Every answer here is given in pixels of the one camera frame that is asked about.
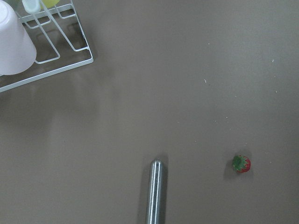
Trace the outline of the steel muddler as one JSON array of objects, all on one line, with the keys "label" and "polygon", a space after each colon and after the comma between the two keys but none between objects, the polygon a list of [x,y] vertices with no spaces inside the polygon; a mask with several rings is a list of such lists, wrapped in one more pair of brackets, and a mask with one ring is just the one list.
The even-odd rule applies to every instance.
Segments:
[{"label": "steel muddler", "polygon": [[166,217],[168,169],[160,160],[150,164],[146,224],[164,224]]}]

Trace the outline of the pink plastic cup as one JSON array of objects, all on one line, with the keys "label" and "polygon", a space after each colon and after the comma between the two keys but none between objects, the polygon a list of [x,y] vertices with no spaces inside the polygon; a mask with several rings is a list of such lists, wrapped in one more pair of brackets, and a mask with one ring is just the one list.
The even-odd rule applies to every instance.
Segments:
[{"label": "pink plastic cup", "polygon": [[0,74],[15,75],[30,68],[36,48],[13,8],[0,2]]}]

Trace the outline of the yellow plastic cup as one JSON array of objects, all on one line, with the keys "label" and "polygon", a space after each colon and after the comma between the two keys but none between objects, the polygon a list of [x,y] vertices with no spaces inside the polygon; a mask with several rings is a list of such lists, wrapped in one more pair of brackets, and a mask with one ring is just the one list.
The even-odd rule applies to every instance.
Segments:
[{"label": "yellow plastic cup", "polygon": [[47,8],[51,8],[58,4],[60,0],[42,0],[42,2]]}]

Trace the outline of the red strawberry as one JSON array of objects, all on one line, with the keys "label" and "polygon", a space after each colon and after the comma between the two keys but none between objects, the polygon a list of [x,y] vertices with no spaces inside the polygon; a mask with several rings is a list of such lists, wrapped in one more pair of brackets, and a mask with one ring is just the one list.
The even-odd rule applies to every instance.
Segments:
[{"label": "red strawberry", "polygon": [[237,173],[246,173],[251,168],[251,161],[244,155],[236,155],[232,159],[232,167]]}]

